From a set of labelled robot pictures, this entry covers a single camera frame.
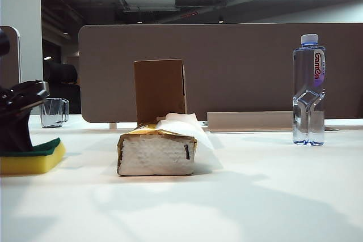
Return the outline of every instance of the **wall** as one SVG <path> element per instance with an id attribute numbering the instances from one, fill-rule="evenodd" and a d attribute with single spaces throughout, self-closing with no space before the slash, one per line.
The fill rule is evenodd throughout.
<path id="1" fill-rule="evenodd" d="M 0 0 L 1 24 L 20 33 L 22 81 L 42 79 L 40 0 Z"/>

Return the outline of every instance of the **desk surface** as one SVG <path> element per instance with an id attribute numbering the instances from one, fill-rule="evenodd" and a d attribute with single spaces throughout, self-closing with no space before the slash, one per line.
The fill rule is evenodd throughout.
<path id="1" fill-rule="evenodd" d="M 60 137 L 67 153 L 46 174 L 1 179 L 1 242 L 363 241 L 359 126 L 326 132 L 322 147 L 291 132 L 209 133 L 215 149 L 200 147 L 194 175 L 153 177 L 116 174 L 125 128 L 80 116 L 29 127 L 34 145 Z"/>

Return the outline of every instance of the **sponge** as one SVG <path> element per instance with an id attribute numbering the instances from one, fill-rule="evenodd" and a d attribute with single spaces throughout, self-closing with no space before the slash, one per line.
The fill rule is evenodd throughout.
<path id="1" fill-rule="evenodd" d="M 56 138 L 34 146 L 29 152 L 0 152 L 2 175 L 42 174 L 55 167 L 65 153 L 63 143 Z"/>

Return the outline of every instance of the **water bottle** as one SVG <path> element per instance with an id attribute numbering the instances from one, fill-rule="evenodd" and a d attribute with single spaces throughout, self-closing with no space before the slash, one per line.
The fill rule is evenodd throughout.
<path id="1" fill-rule="evenodd" d="M 294 50 L 293 142 L 298 145 L 324 144 L 325 52 L 317 34 L 301 36 Z"/>

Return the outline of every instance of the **beige panel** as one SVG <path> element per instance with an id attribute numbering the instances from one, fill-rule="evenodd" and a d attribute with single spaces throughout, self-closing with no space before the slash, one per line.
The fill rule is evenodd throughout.
<path id="1" fill-rule="evenodd" d="M 133 62 L 180 58 L 187 108 L 207 112 L 290 111 L 292 50 L 317 33 L 327 48 L 326 117 L 363 117 L 360 23 L 85 26 L 79 34 L 82 115 L 136 120 Z"/>
<path id="2" fill-rule="evenodd" d="M 0 85 L 5 88 L 10 88 L 20 82 L 20 40 L 15 28 L 8 26 L 1 26 L 0 28 L 6 33 L 10 42 L 9 53 L 1 57 L 0 61 Z"/>

